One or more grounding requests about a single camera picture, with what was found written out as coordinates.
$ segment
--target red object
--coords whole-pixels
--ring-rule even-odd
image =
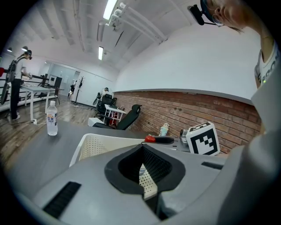
[[[4,73],[4,68],[0,67],[0,77],[3,75]]]
[[[145,137],[144,141],[145,142],[156,142],[156,139],[155,139],[155,137],[152,137],[152,136],[148,135],[148,136]]]

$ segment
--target man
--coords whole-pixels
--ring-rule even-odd
[[[101,92],[101,100],[102,100],[102,97],[104,97],[106,94],[108,94],[108,87],[106,87],[105,89],[102,90]]]
[[[19,99],[19,90],[22,83],[22,74],[24,76],[30,77],[30,75],[26,72],[26,60],[31,59],[32,52],[31,50],[27,50],[24,54],[17,58],[17,66],[15,70],[14,80],[12,83],[12,91],[11,91],[11,117],[12,120],[18,120],[20,115],[17,114],[17,106]]]

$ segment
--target ceiling light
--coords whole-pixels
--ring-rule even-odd
[[[98,59],[102,60],[102,54],[104,52],[104,48],[103,47],[98,47]]]
[[[116,5],[117,0],[108,0],[105,11],[104,11],[104,18],[109,20],[112,14],[112,11],[114,9],[114,6]]]
[[[28,50],[28,47],[27,47],[27,46],[24,46],[24,47],[22,47],[22,50],[23,50],[23,51],[27,51],[27,50]]]

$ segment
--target black office chair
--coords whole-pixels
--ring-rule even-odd
[[[112,101],[113,101],[112,95],[106,94],[105,96],[103,96],[101,102],[97,104],[98,113],[104,115],[105,111],[106,111],[106,108],[104,105],[105,104],[111,105]]]
[[[127,129],[138,117],[139,114],[141,112],[141,106],[142,105],[133,105],[132,106],[132,110],[129,111],[129,113],[124,117],[123,120],[121,120],[116,129],[117,130],[125,130]],[[103,124],[103,123],[95,123],[93,125],[93,127],[99,127],[99,128],[106,128],[106,129],[114,129],[113,127],[109,126],[109,121],[110,121],[110,117],[105,116],[105,115],[100,115],[100,117],[106,118],[107,119],[107,124]]]

